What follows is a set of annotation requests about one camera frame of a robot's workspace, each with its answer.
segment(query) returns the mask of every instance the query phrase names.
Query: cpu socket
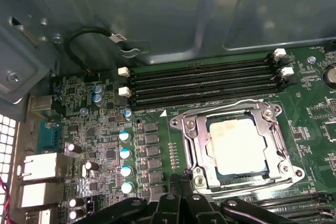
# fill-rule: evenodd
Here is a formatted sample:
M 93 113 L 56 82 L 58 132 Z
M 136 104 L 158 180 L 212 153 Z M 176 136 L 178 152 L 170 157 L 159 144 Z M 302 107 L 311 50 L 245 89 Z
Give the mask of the cpu socket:
M 277 116 L 281 106 L 246 99 L 186 111 L 170 120 L 182 131 L 196 192 L 214 198 L 290 187 L 304 178 L 293 166 Z

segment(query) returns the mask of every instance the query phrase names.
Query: green circuit board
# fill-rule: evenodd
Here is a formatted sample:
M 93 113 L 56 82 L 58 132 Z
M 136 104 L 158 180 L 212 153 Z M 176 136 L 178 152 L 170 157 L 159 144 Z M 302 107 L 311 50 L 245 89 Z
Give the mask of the green circuit board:
M 316 63 L 309 63 L 307 58 L 314 56 Z M 241 56 L 244 60 L 265 57 L 265 53 Z M 244 196 L 245 200 L 254 201 L 292 195 L 313 193 L 316 191 L 336 191 L 336 90 L 327 87 L 322 79 L 326 66 L 336 62 L 336 54 L 325 54 L 322 47 L 287 50 L 287 58 L 299 78 L 299 83 L 286 88 L 283 92 L 260 96 L 265 101 L 279 104 L 283 112 L 277 117 L 290 153 L 292 163 L 304 169 L 306 176 L 299 183 L 284 191 L 269 194 Z M 234 57 L 222 57 L 194 61 L 201 65 L 229 62 Z M 144 66 L 133 69 L 134 72 L 157 71 L 188 66 L 191 62 L 168 63 L 158 66 Z M 104 104 L 100 107 L 92 102 L 92 87 L 101 85 L 104 89 Z M 58 89 L 60 99 L 67 107 L 67 117 L 61 123 L 62 147 L 76 143 L 83 148 L 75 157 L 75 176 L 66 183 L 65 201 L 74 197 L 96 195 L 99 197 L 99 209 L 115 204 L 127 197 L 150 196 L 150 189 L 163 186 L 167 191 L 169 174 L 181 174 L 186 168 L 186 160 L 181 132 L 170 128 L 172 117 L 187 110 L 220 104 L 229 104 L 241 99 L 188 104 L 183 106 L 156 108 L 133 112 L 133 118 L 127 121 L 125 107 L 115 105 L 117 90 L 114 87 L 112 73 L 100 74 L 99 82 L 84 83 L 83 77 L 72 76 L 57 78 L 54 89 Z M 79 110 L 88 108 L 89 114 L 81 116 Z M 149 171 L 139 169 L 147 163 L 147 158 L 140 158 L 145 152 L 143 145 L 146 124 L 154 123 L 154 133 L 159 138 L 159 158 L 162 167 Z M 127 143 L 118 141 L 121 131 L 127 131 L 131 140 Z M 124 161 L 119 152 L 128 148 L 132 158 Z M 99 170 L 82 177 L 82 166 L 86 161 L 99 163 Z M 133 175 L 123 178 L 120 169 L 123 165 L 131 166 Z M 149 173 L 162 172 L 163 179 L 158 183 L 147 182 Z M 134 190 L 130 194 L 121 191 L 124 182 L 132 182 Z M 66 205 L 62 221 L 68 223 Z

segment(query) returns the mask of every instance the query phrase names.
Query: sticker label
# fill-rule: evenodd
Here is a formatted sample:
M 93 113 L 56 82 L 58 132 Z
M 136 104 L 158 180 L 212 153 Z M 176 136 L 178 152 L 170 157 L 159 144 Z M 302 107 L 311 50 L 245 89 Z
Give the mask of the sticker label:
M 127 40 L 121 34 L 113 34 L 111 37 L 109 37 L 109 39 L 112 40 L 114 43 L 118 43 L 118 42 Z

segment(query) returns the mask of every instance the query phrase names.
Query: solid capacitor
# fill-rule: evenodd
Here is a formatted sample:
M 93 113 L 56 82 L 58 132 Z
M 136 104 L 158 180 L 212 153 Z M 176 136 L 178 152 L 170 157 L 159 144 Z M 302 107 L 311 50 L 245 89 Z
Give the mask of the solid capacitor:
M 95 103 L 95 105 L 97 105 L 98 107 L 100 107 L 104 104 L 104 98 L 99 94 L 95 94 L 93 96 L 92 100 Z
M 120 169 L 120 174 L 123 177 L 130 177 L 133 174 L 133 169 L 131 166 L 128 165 L 124 165 L 121 169 Z
M 130 133 L 128 133 L 127 131 L 122 131 L 119 134 L 119 140 L 122 142 L 128 142 L 131 139 L 131 135 Z
M 80 147 L 77 144 L 69 144 L 68 145 L 68 150 L 74 153 L 81 153 L 82 152 L 82 147 Z
M 84 211 L 83 209 L 76 209 L 70 212 L 69 218 L 70 220 L 76 220 L 78 218 L 81 218 L 84 216 Z
M 132 113 L 131 109 L 125 109 L 124 116 L 125 116 L 125 119 L 127 121 L 131 121 L 132 118 L 133 118 L 133 113 Z
M 85 169 L 86 170 L 98 170 L 99 165 L 96 162 L 86 162 Z
M 95 94 L 103 95 L 104 94 L 104 89 L 100 85 L 93 86 L 92 91 Z
M 122 159 L 130 159 L 132 157 L 132 152 L 129 149 L 127 149 L 127 148 L 123 148 L 120 151 L 120 157 Z
M 125 182 L 121 186 L 121 191 L 123 194 L 130 194 L 134 190 L 134 185 L 131 182 Z
M 84 205 L 84 199 L 83 198 L 76 198 L 76 199 L 71 199 L 69 201 L 69 207 L 81 207 Z

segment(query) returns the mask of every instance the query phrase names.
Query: red wire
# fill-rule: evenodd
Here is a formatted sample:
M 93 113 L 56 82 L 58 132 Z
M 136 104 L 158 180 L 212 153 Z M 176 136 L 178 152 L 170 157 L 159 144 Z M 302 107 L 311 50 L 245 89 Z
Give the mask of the red wire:
M 5 202 L 5 205 L 4 205 L 4 213 L 7 215 L 6 220 L 7 220 L 8 224 L 14 224 L 13 221 L 11 220 L 11 217 L 10 217 L 11 215 L 9 214 L 9 207 L 10 207 L 10 203 L 11 203 L 11 195 L 9 193 L 9 190 L 7 188 L 6 183 L 3 182 L 1 177 L 0 177 L 0 186 L 2 187 L 2 189 L 6 193 L 6 197 L 5 197 L 6 202 Z

